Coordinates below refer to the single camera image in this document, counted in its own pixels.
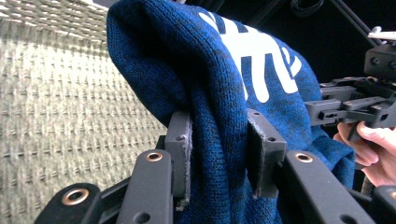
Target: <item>white lettering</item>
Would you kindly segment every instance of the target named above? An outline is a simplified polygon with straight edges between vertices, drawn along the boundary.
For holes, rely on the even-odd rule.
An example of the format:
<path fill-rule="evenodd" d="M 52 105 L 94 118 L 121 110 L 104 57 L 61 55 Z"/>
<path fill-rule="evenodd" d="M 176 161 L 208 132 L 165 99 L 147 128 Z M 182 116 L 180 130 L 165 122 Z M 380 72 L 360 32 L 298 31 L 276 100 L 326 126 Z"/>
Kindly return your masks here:
<path fill-rule="evenodd" d="M 216 25 L 215 18 L 209 18 L 204 13 L 199 13 L 201 18 L 210 24 L 217 32 L 219 28 Z M 276 70 L 279 81 L 283 87 L 284 92 L 294 93 L 297 92 L 297 85 L 295 80 L 290 77 L 290 73 L 282 58 L 282 51 L 285 55 L 286 61 L 290 64 L 289 52 L 282 48 L 275 40 L 264 33 L 258 32 L 256 29 L 245 26 L 248 30 L 247 33 L 239 33 L 236 24 L 233 21 L 222 18 L 224 21 L 226 34 L 220 35 L 222 42 L 230 51 L 233 61 L 239 71 L 242 78 L 241 72 L 241 58 L 251 57 L 251 75 L 253 82 L 253 89 L 256 93 L 257 99 L 265 103 L 269 99 L 269 92 L 264 79 L 265 71 L 265 55 L 271 54 L 274 62 L 274 68 Z M 295 57 L 294 62 L 290 67 L 291 75 L 294 77 L 301 70 L 301 61 Z M 248 99 L 248 92 L 244 84 L 245 99 Z"/>

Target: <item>metal screw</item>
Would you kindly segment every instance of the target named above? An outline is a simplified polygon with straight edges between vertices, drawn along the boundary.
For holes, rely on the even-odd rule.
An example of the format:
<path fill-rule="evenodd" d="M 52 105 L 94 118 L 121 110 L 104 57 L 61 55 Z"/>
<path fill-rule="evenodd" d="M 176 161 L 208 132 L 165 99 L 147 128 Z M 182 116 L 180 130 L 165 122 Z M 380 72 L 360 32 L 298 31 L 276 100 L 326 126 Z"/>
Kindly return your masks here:
<path fill-rule="evenodd" d="M 372 59 L 370 60 L 370 62 L 371 62 L 372 65 L 376 66 L 376 65 L 379 64 L 379 59 L 376 58 L 376 57 L 374 57 L 374 58 L 372 58 Z"/>
<path fill-rule="evenodd" d="M 391 70 L 395 70 L 395 69 L 396 69 L 396 62 L 395 62 L 395 61 L 391 61 L 391 62 L 389 63 L 389 68 L 390 68 Z"/>

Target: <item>human hand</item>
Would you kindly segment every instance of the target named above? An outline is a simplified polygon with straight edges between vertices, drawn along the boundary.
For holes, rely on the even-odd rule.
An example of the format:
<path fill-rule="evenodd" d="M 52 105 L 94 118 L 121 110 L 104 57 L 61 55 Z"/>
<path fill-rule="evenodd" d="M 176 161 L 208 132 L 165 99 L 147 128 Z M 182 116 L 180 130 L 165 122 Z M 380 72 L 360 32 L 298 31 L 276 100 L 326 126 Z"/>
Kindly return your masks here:
<path fill-rule="evenodd" d="M 360 122 L 357 131 L 362 139 L 347 140 L 353 124 L 339 123 L 334 140 L 353 147 L 356 162 L 366 166 L 363 172 L 375 185 L 396 185 L 396 131 L 392 129 L 371 129 Z"/>

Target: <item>woven mesh surface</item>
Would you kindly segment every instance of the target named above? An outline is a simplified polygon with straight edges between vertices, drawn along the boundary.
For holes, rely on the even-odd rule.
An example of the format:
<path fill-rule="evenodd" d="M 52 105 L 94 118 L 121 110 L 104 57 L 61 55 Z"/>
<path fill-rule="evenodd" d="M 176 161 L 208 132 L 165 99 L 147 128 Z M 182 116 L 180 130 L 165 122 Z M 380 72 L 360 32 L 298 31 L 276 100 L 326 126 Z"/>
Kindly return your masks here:
<path fill-rule="evenodd" d="M 91 41 L 106 41 L 106 14 L 81 0 L 0 0 L 0 18 Z"/>
<path fill-rule="evenodd" d="M 129 176 L 166 130 L 105 42 L 8 20 L 0 31 L 0 223 L 32 223 L 68 185 Z"/>

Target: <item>blue knit sweater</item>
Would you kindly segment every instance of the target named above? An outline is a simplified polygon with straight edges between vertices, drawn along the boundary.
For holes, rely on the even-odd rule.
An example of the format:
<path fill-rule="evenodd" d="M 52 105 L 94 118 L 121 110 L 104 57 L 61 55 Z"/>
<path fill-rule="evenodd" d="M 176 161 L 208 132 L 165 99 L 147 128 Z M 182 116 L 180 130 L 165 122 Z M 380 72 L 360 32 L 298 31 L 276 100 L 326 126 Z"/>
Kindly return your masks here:
<path fill-rule="evenodd" d="M 108 11 L 108 50 L 145 107 L 165 126 L 193 119 L 191 202 L 178 223 L 274 223 L 276 199 L 253 197 L 246 175 L 247 108 L 260 111 L 288 149 L 316 154 L 346 186 L 354 154 L 319 127 L 304 101 L 320 99 L 305 59 L 285 43 L 200 7 L 123 0 Z"/>

